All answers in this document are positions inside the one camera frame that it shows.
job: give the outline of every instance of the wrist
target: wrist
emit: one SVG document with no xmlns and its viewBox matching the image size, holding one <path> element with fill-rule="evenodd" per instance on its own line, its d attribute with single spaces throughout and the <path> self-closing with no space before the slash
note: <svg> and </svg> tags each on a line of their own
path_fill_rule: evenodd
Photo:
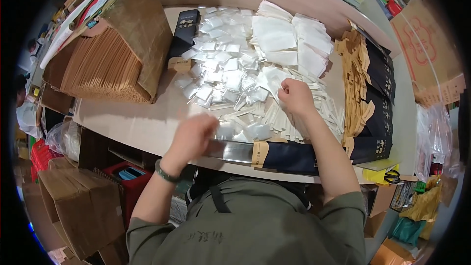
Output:
<svg viewBox="0 0 471 265">
<path fill-rule="evenodd" d="M 302 114 L 300 114 L 300 118 L 304 123 L 316 117 L 320 117 L 320 114 L 314 106 L 306 109 Z"/>
<path fill-rule="evenodd" d="M 186 164 L 187 162 L 180 160 L 179 156 L 173 155 L 168 151 L 160 161 L 160 168 L 168 175 L 178 177 Z"/>
</svg>

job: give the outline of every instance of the white clothing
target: white clothing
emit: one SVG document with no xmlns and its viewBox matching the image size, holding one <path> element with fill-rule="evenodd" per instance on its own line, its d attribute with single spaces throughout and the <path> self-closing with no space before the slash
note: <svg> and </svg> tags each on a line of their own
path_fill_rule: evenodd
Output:
<svg viewBox="0 0 471 265">
<path fill-rule="evenodd" d="M 42 132 L 36 126 L 36 110 L 38 106 L 34 103 L 25 101 L 21 107 L 16 108 L 16 120 L 20 126 L 20 130 L 34 138 L 42 138 Z M 45 111 L 42 111 L 41 122 L 45 125 Z"/>
<path fill-rule="evenodd" d="M 43 44 L 44 44 L 44 38 L 38 38 L 38 40 L 36 40 L 36 47 L 31 52 L 31 56 L 30 56 L 30 60 L 31 60 L 32 65 L 37 64 L 39 50 L 41 49 Z"/>
</svg>

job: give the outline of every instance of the red storage box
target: red storage box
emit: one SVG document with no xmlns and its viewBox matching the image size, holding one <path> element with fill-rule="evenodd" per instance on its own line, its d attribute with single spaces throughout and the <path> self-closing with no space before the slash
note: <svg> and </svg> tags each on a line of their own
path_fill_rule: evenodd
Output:
<svg viewBox="0 0 471 265">
<path fill-rule="evenodd" d="M 60 153 L 57 153 L 49 149 L 49 145 L 44 144 L 44 139 L 38 140 L 32 145 L 31 150 L 31 178 L 33 182 L 36 182 L 38 178 L 38 171 L 48 169 L 48 163 L 51 159 L 63 157 Z"/>
<path fill-rule="evenodd" d="M 131 180 L 124 180 L 119 176 L 118 173 L 123 170 L 126 170 L 127 168 L 137 169 L 138 171 L 141 171 L 144 174 Z M 124 201 L 124 203 L 121 204 L 124 205 L 124 224 L 127 229 L 129 226 L 129 221 L 131 219 L 132 210 L 138 202 L 138 198 L 144 190 L 145 185 L 147 184 L 147 182 L 149 182 L 150 177 L 152 177 L 152 172 L 137 167 L 129 162 L 122 162 L 118 165 L 108 167 L 106 169 L 103 169 L 102 172 L 112 178 L 117 178 L 117 181 L 123 187 L 122 200 Z"/>
</svg>

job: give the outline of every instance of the red plastic crate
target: red plastic crate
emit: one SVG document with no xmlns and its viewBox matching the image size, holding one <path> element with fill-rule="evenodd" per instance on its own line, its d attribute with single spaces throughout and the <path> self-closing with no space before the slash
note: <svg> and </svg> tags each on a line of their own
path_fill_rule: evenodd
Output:
<svg viewBox="0 0 471 265">
<path fill-rule="evenodd" d="M 31 150 L 31 177 L 32 181 L 35 182 L 38 178 L 38 171 L 47 170 L 48 163 L 51 159 L 63 157 L 60 153 L 57 153 L 49 149 L 49 145 L 44 144 L 44 139 L 38 140 L 32 145 Z"/>
</svg>

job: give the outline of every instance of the shirt sleeve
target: shirt sleeve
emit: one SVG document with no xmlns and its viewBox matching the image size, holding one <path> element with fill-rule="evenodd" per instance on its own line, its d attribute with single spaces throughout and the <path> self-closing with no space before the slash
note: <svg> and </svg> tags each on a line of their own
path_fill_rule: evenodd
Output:
<svg viewBox="0 0 471 265">
<path fill-rule="evenodd" d="M 170 224 L 157 225 L 139 218 L 131 218 L 126 232 L 130 265 L 150 264 L 157 249 L 175 227 Z"/>
<path fill-rule="evenodd" d="M 365 227 L 366 213 L 361 192 L 349 192 L 329 201 L 320 211 L 319 219 L 327 231 L 349 249 L 355 263 L 365 263 L 363 228 Z"/>
</svg>

